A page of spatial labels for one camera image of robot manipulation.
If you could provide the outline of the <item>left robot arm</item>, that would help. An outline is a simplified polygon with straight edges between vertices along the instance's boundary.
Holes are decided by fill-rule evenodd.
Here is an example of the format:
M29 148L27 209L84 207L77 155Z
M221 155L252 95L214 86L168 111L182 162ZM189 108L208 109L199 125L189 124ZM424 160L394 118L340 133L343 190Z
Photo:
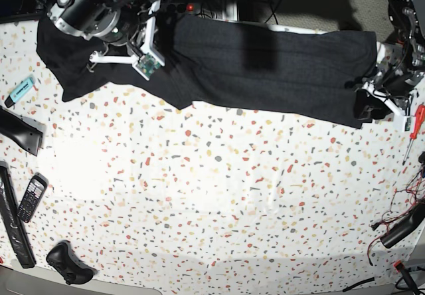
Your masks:
M424 0L387 0L388 16L398 42L400 58L376 67L356 85L355 118L381 120L389 114L409 119L414 87L424 79Z

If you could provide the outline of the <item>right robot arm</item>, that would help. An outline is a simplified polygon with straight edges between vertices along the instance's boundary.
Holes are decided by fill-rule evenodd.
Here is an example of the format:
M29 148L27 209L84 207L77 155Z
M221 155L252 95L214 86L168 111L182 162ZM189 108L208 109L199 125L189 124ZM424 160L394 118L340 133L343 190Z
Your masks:
M56 0L48 12L62 33L86 41L100 39L105 50L89 56L97 64L129 64L144 79L165 66L156 49L156 16L168 0Z

